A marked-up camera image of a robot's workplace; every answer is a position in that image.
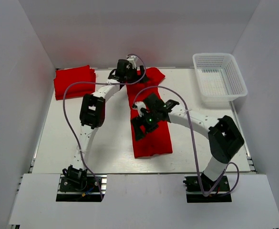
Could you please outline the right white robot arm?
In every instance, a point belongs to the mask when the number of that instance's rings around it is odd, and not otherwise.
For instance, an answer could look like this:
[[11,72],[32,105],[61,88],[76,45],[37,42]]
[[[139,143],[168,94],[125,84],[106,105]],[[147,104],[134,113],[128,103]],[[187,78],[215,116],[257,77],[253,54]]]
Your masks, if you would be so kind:
[[234,155],[244,144],[244,139],[230,116],[215,118],[195,111],[187,112],[179,102],[164,102],[155,93],[133,104],[138,115],[131,120],[136,141],[154,132],[160,122],[170,122],[192,128],[209,141],[211,159],[202,174],[202,185],[213,190],[219,185],[223,173]]

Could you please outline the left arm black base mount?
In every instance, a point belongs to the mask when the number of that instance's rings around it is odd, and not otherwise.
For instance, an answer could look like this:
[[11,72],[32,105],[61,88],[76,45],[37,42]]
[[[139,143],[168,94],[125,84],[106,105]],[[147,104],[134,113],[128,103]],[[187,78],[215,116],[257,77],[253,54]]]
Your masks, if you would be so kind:
[[57,202],[101,202],[106,192],[107,176],[94,177],[85,169],[72,165],[62,170]]

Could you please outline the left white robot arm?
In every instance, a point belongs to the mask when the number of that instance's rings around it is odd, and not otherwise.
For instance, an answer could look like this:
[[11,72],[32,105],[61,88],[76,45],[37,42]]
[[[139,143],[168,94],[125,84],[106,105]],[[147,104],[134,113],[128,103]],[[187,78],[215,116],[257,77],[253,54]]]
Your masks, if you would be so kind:
[[146,72],[145,64],[140,65],[137,73],[136,62],[140,60],[135,54],[127,55],[126,59],[119,59],[117,67],[113,69],[106,82],[92,94],[84,95],[80,109],[80,134],[75,134],[77,147],[72,165],[76,169],[86,170],[88,165],[85,158],[89,155],[93,139],[105,120],[105,105],[113,95],[125,85],[141,83]]

